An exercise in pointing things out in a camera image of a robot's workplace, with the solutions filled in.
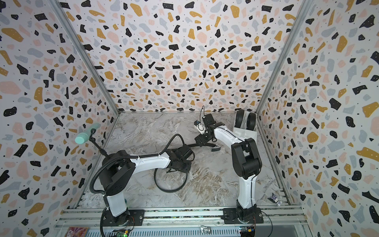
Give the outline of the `black belt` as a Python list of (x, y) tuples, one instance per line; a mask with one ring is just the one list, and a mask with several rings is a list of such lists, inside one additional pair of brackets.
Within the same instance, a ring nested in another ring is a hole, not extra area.
[(246, 129), (255, 131), (256, 130), (256, 119), (257, 115), (255, 113), (249, 113), (247, 117), (247, 124), (246, 124)]
[[(190, 145), (186, 145), (185, 147), (193, 148), (194, 147), (193, 145), (194, 144), (190, 144)], [(161, 175), (160, 176), (161, 179), (158, 179), (157, 178), (158, 170), (159, 170), (158, 168), (156, 168), (154, 170), (154, 182), (155, 182), (156, 186), (162, 192), (175, 193), (175, 192), (180, 191), (186, 185), (189, 173), (186, 174), (186, 173), (179, 172), (179, 174), (175, 175), (173, 178), (170, 175), (169, 176)], [(169, 170), (168, 168), (162, 168), (162, 170), (165, 171), (166, 174), (169, 174), (169, 173), (167, 173), (167, 171)], [(170, 184), (165, 183), (164, 186), (161, 186), (161, 184), (163, 184), (166, 179), (170, 179), (170, 180), (172, 179), (173, 181)]]
[(243, 118), (244, 118), (244, 110), (237, 110), (236, 115), (235, 115), (235, 127), (236, 128), (241, 128)]

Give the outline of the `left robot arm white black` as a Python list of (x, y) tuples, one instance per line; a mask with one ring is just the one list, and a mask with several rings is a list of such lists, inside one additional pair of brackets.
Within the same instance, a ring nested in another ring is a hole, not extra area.
[(158, 169), (188, 174), (194, 161), (189, 157), (195, 158), (192, 147), (196, 146), (186, 144), (181, 135), (175, 134), (159, 153), (138, 156), (121, 150), (109, 156), (101, 149), (105, 159), (89, 185), (91, 193), (101, 194), (106, 205), (100, 223), (116, 226), (131, 222), (132, 216), (124, 198), (130, 178), (143, 171)]

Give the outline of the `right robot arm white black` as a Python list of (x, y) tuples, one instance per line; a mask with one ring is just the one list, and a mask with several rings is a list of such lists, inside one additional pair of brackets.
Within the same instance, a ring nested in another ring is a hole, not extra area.
[(262, 212), (255, 200), (255, 184), (262, 169), (257, 147), (257, 114), (238, 110), (232, 130), (222, 122), (216, 122), (211, 114), (204, 114), (194, 122), (200, 132), (195, 138), (199, 147), (210, 140), (222, 142), (231, 149), (233, 168), (239, 177), (239, 195), (234, 214), (225, 214), (224, 220), (241, 223), (262, 223)]

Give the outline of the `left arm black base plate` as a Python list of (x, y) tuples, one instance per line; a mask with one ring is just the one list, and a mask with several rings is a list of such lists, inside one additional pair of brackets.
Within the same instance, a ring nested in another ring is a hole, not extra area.
[(103, 227), (141, 226), (144, 215), (145, 211), (143, 209), (127, 209), (118, 217), (114, 217), (110, 210), (106, 210), (104, 216), (101, 218), (100, 224), (102, 224)]

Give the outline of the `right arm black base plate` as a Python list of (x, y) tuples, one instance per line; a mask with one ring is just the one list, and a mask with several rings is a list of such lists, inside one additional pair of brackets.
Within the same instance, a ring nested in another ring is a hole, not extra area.
[(262, 224), (264, 222), (261, 209), (251, 207), (243, 209), (242, 207), (224, 208), (221, 219), (225, 224)]

